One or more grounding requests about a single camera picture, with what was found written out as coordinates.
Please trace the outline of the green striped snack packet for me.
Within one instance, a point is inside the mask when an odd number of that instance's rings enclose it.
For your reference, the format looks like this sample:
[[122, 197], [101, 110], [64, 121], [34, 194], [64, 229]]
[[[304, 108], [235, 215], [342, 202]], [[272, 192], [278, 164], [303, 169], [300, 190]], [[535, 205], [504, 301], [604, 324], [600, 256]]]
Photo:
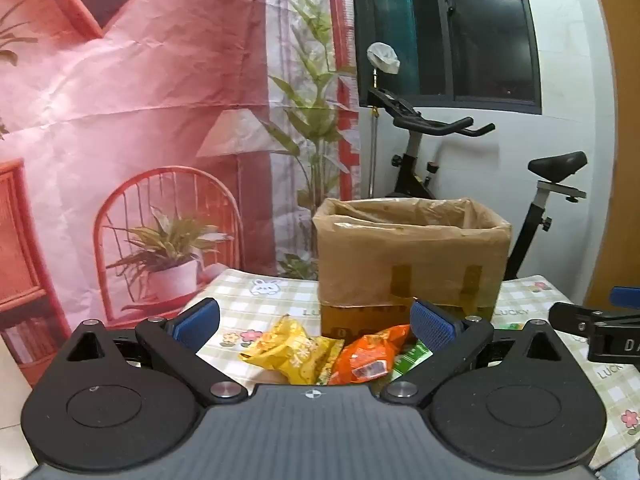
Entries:
[[413, 370], [432, 355], [433, 352], [427, 349], [420, 340], [411, 347], [403, 348], [400, 355], [395, 359], [394, 366], [390, 372], [390, 380], [405, 376], [410, 370]]

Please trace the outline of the orange snack bag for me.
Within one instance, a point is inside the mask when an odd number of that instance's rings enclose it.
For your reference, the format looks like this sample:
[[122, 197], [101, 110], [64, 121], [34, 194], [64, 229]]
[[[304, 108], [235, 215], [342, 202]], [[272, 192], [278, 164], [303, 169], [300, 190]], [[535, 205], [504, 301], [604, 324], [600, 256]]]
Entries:
[[337, 357], [329, 385], [363, 384], [390, 374], [409, 333], [408, 324], [396, 325], [353, 341]]

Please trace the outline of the yellow snack bag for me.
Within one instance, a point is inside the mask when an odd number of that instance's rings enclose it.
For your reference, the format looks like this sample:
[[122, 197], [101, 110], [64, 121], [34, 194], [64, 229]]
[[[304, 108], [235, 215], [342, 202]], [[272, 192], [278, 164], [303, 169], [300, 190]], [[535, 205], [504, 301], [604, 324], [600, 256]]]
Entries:
[[309, 336], [303, 325], [283, 315], [262, 336], [240, 353], [250, 365], [278, 372], [290, 385], [326, 385], [345, 341]]

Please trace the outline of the cardboard box with plastic liner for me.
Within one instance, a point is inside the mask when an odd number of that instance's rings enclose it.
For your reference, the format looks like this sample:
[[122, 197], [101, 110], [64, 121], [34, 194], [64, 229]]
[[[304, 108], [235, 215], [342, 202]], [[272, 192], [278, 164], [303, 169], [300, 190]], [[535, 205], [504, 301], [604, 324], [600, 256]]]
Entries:
[[413, 300], [494, 315], [512, 226], [470, 198], [328, 198], [314, 215], [322, 335], [353, 341], [406, 324]]

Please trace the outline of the black exercise bike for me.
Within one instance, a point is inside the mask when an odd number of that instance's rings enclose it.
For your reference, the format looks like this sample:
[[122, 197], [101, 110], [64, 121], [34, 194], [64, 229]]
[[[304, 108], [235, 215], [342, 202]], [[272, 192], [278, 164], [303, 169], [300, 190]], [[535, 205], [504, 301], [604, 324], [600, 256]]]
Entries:
[[504, 274], [509, 280], [520, 274], [535, 235], [551, 228], [549, 198], [562, 197], [576, 204], [587, 197], [570, 183], [588, 165], [583, 151], [518, 156], [508, 162], [500, 152], [504, 133], [484, 118], [474, 122], [470, 110], [456, 119], [427, 117], [390, 90], [373, 87], [367, 91], [366, 103], [408, 136], [406, 146], [390, 158], [396, 174], [384, 194], [431, 200], [471, 196], [496, 206], [513, 224]]

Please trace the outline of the printed room backdrop cloth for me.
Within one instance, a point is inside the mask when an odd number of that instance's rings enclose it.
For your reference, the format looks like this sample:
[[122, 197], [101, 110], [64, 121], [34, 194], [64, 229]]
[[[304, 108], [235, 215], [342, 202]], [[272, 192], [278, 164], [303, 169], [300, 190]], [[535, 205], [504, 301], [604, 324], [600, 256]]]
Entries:
[[1, 338], [30, 384], [83, 318], [226, 269], [312, 280], [358, 195], [354, 0], [1, 0]]

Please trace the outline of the dark window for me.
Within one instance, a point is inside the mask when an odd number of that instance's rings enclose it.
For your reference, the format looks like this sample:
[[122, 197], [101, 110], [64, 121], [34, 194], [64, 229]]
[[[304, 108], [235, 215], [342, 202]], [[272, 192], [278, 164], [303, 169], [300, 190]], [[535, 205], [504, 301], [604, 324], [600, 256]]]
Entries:
[[359, 101], [374, 84], [414, 107], [542, 111], [529, 0], [354, 0]]

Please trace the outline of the wooden door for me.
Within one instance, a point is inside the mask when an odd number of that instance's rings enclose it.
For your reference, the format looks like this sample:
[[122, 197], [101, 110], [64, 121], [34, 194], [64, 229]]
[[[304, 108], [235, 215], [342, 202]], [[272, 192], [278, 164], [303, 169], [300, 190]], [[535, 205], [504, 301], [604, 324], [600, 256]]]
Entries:
[[639, 284], [639, 0], [600, 0], [613, 62], [615, 156], [608, 218], [586, 304]]

